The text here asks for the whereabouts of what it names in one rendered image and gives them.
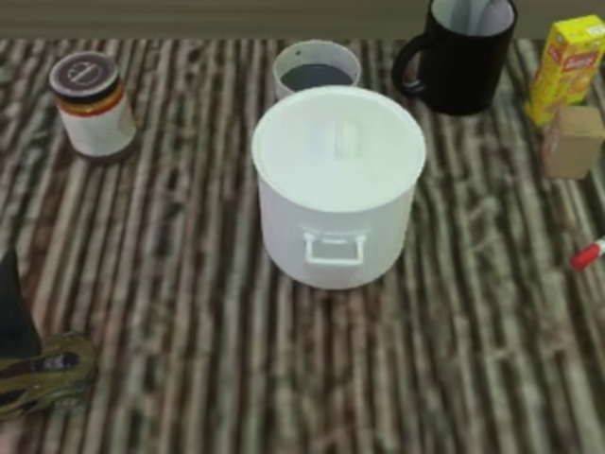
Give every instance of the yellow box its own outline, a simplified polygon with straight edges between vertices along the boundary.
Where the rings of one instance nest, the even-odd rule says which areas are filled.
[[[526,112],[542,126],[562,105],[581,102],[605,50],[605,24],[595,15],[555,23],[550,28]]]

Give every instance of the black mug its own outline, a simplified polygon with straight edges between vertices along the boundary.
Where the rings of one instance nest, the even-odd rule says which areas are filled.
[[[510,0],[433,0],[424,33],[407,42],[391,69],[395,88],[419,97],[441,114],[478,114],[492,104],[517,23]],[[417,80],[404,82],[409,62],[420,55]]]

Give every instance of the pot handle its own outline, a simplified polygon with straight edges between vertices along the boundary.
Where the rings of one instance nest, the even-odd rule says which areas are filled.
[[[313,244],[318,241],[318,239],[309,233],[304,234],[304,258],[307,263],[311,265],[330,265],[333,267],[358,267],[363,264],[363,249],[364,244],[366,242],[366,236],[360,235],[354,239],[355,244],[355,258],[328,258],[328,257],[317,257],[313,254]],[[335,246],[346,246],[352,243],[351,240],[347,239],[328,239],[323,238],[320,239],[324,244],[330,244]]]

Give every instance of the marker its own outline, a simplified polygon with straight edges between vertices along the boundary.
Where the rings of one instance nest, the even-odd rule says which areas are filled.
[[[605,236],[574,255],[570,260],[570,263],[576,270],[583,270],[603,254],[605,254]]]

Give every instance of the red pen cap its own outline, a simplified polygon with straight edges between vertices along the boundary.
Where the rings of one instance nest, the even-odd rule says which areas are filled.
[[[590,265],[591,262],[597,260],[600,255],[601,248],[598,246],[598,244],[594,243],[583,251],[574,255],[570,260],[570,263],[571,266],[574,267],[576,270],[583,270],[588,265]]]

